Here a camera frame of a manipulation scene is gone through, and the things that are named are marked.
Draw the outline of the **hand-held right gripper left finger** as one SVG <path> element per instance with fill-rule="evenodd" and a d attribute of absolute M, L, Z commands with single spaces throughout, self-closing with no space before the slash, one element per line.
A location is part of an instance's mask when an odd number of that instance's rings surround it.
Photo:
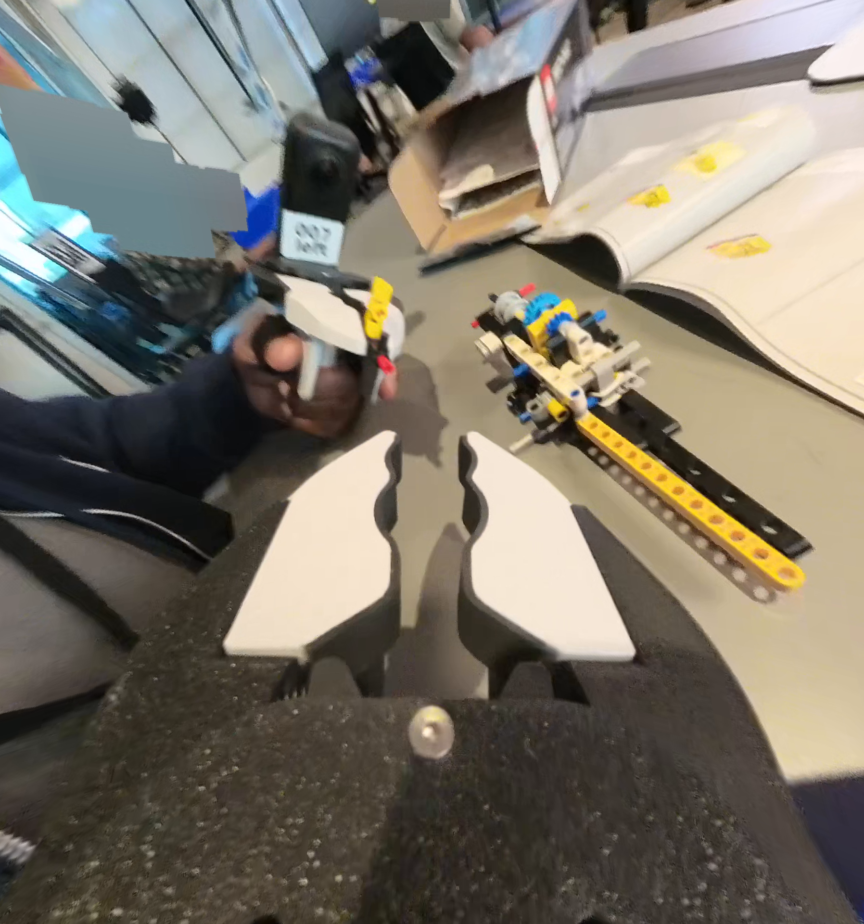
<path fill-rule="evenodd" d="M 228 656 L 381 661 L 400 632 L 400 437 L 382 431 L 291 495 L 223 642 Z"/>

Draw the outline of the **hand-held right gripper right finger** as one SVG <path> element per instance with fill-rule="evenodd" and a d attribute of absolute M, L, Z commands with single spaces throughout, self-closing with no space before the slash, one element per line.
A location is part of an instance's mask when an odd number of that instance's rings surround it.
<path fill-rule="evenodd" d="M 482 433 L 462 436 L 458 630 L 482 664 L 629 663 L 634 641 L 568 498 Z"/>

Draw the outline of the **yellow lego connector piece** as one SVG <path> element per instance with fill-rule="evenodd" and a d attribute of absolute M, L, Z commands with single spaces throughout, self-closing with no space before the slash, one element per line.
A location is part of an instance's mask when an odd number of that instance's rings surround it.
<path fill-rule="evenodd" d="M 366 337 L 371 342 L 378 342 L 384 336 L 384 324 L 392 304 L 393 287 L 382 277 L 373 277 L 368 301 L 362 314 L 362 324 Z"/>

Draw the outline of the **person's left forearm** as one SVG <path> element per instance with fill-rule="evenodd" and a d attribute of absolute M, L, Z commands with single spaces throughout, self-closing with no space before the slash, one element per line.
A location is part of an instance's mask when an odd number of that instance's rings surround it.
<path fill-rule="evenodd" d="M 35 401 L 0 388 L 0 477 L 34 485 L 82 472 L 198 498 L 266 430 L 225 354 L 194 359 L 176 381 L 129 396 Z"/>

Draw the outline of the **cardboard lego box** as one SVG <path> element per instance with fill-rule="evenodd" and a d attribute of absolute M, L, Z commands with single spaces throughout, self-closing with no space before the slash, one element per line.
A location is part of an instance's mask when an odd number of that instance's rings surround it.
<path fill-rule="evenodd" d="M 448 90 L 429 104 L 389 172 L 389 188 L 432 262 L 540 227 L 563 185 L 592 93 L 593 30 L 586 2 L 548 2 L 474 51 Z M 468 103 L 525 87 L 526 115 L 541 186 L 495 209 L 458 220 L 438 204 L 439 171 L 452 141 L 455 113 Z"/>

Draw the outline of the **lego vehicle model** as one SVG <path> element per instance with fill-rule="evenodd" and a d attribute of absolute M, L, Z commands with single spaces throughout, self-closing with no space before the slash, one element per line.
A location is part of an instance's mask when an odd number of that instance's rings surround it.
<path fill-rule="evenodd" d="M 643 395 L 650 360 L 607 312 L 532 284 L 491 293 L 472 321 L 475 347 L 525 428 L 513 456 L 576 445 L 695 552 L 761 602 L 799 591 L 812 545 L 680 445 L 681 424 Z"/>

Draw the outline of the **person's left hand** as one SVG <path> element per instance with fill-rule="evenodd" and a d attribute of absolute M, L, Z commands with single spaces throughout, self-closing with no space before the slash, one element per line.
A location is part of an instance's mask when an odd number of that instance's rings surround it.
<path fill-rule="evenodd" d="M 305 342 L 288 332 L 265 337 L 271 314 L 248 313 L 232 341 L 230 359 L 245 396 L 265 421 L 319 440 L 339 439 L 352 430 L 364 407 L 359 378 L 346 365 L 318 371 L 310 399 L 298 384 Z"/>

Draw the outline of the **printed paper bags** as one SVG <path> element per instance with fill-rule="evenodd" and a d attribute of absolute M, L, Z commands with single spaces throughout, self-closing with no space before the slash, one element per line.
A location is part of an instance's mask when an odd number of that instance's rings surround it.
<path fill-rule="evenodd" d="M 438 204 L 449 219 L 491 211 L 541 186 L 526 93 L 520 87 L 477 99 L 455 113 L 454 135 L 439 171 Z"/>

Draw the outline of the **black-framed panel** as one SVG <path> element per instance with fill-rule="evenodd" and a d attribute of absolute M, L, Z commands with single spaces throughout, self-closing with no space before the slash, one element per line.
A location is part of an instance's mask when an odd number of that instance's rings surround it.
<path fill-rule="evenodd" d="M 0 389 L 29 400 L 111 396 L 9 308 L 0 308 Z"/>

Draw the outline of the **open instruction booklet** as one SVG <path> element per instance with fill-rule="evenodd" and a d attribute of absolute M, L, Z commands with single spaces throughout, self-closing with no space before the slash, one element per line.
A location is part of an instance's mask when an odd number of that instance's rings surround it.
<path fill-rule="evenodd" d="M 777 106 L 630 150 L 525 236 L 622 294 L 701 309 L 864 418 L 864 146 Z"/>

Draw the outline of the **large blue storage bin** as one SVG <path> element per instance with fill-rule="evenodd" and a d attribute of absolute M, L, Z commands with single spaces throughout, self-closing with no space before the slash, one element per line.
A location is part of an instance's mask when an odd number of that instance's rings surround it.
<path fill-rule="evenodd" d="M 864 922 L 864 776 L 792 785 L 828 868 Z"/>

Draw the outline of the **white desk lamp stand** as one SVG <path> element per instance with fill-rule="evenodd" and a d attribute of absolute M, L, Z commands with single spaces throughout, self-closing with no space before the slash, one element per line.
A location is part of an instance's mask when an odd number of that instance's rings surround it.
<path fill-rule="evenodd" d="M 864 16 L 810 64 L 807 78 L 816 87 L 864 82 Z"/>

